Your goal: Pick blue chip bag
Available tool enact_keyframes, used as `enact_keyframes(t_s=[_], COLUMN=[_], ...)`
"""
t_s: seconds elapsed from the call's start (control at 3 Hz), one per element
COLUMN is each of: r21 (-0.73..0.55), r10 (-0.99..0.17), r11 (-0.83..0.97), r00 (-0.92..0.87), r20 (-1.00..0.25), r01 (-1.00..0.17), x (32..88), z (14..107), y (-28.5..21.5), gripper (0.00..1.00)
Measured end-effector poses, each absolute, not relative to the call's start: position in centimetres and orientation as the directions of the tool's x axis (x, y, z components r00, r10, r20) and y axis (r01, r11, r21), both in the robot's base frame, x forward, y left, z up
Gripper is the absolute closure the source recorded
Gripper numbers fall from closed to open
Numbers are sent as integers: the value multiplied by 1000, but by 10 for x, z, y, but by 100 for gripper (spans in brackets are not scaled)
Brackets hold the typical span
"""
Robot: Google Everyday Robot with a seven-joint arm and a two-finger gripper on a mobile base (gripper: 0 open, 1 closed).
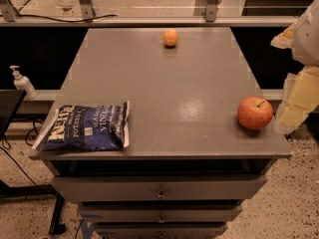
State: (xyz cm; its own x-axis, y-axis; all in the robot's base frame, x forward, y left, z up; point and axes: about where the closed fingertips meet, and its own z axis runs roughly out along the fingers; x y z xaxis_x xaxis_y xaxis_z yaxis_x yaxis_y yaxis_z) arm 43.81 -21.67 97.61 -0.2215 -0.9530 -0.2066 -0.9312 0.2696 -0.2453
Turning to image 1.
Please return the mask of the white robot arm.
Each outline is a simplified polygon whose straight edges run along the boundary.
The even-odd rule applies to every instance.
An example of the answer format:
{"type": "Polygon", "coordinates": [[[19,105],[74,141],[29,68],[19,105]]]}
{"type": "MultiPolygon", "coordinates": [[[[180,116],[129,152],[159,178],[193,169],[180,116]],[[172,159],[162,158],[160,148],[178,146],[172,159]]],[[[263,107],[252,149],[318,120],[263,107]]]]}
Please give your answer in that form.
{"type": "Polygon", "coordinates": [[[319,0],[314,0],[296,23],[275,36],[271,45],[290,49],[293,60],[302,65],[298,73],[287,74],[275,115],[275,129],[286,134],[299,128],[319,107],[319,0]]]}

